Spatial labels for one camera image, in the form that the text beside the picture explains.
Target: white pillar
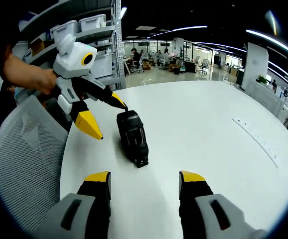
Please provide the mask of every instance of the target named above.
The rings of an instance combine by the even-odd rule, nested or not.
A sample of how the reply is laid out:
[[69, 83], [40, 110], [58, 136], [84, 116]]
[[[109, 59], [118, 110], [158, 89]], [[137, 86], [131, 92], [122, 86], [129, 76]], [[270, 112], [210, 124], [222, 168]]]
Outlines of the white pillar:
[[249, 81], [255, 81], [258, 76], [266, 78], [268, 70], [268, 51], [260, 46], [248, 42], [246, 67], [242, 88], [246, 90]]
[[179, 56], [179, 54], [181, 53], [180, 49], [182, 49], [182, 50], [184, 49], [183, 46], [184, 46], [184, 39], [183, 38], [177, 37], [177, 38], [173, 39], [173, 47], [174, 47], [175, 55]]

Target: mesh chair back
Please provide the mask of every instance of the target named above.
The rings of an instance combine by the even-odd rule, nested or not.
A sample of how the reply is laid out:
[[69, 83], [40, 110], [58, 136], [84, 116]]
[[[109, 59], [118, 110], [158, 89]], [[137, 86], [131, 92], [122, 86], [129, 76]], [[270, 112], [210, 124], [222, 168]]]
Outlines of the mesh chair back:
[[167, 53], [164, 54], [164, 57], [165, 57], [165, 62], [164, 64], [169, 64], [170, 63], [170, 57]]
[[208, 59], [204, 59], [203, 62], [202, 62], [202, 66], [205, 67], [205, 68], [208, 68], [208, 63], [209, 63], [209, 60]]
[[160, 63], [164, 63], [164, 62], [165, 62], [165, 56], [164, 56], [164, 54], [159, 54], [158, 56], [159, 56], [159, 62], [160, 62]]
[[0, 198], [21, 229], [36, 229], [59, 201], [68, 132], [30, 96], [0, 127]]
[[148, 60], [148, 53], [143, 53], [142, 57], [142, 60]]
[[196, 63], [196, 64], [198, 64], [199, 57], [200, 57], [200, 56], [196, 56], [196, 58], [195, 58], [195, 63]]

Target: person's arm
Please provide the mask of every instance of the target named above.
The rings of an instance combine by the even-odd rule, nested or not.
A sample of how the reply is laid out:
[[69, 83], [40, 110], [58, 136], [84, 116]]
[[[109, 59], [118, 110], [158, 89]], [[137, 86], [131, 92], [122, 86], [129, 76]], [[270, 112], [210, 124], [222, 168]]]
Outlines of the person's arm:
[[44, 70], [40, 67], [29, 65], [13, 56], [11, 45], [7, 46], [5, 61], [0, 74], [3, 80], [15, 86], [36, 89], [49, 95], [56, 84], [57, 75], [52, 69]]

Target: white table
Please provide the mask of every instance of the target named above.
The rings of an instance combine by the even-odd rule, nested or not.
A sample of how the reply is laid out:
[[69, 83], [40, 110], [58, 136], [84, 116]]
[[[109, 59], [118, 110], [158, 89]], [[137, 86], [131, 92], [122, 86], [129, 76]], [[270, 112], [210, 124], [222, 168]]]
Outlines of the white table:
[[[178, 172], [206, 178], [212, 191], [243, 210], [246, 222], [269, 230], [288, 207], [288, 131], [258, 102], [223, 82], [186, 81], [117, 91], [144, 123], [149, 165], [137, 169], [121, 152], [116, 115], [122, 110], [86, 100], [104, 139], [73, 124], [61, 172], [60, 198], [90, 174], [112, 173], [109, 238], [178, 239]], [[282, 160], [275, 167], [235, 122], [250, 123]]]

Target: person's hand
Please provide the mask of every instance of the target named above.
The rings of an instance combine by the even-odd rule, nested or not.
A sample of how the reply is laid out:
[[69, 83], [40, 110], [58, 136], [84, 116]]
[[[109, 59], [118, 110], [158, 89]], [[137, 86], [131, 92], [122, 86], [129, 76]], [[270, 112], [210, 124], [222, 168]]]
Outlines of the person's hand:
[[37, 76], [37, 84], [35, 88], [43, 94], [50, 95], [52, 89], [55, 87], [57, 77], [58, 76], [53, 69], [41, 69], [41, 72], [39, 72]]

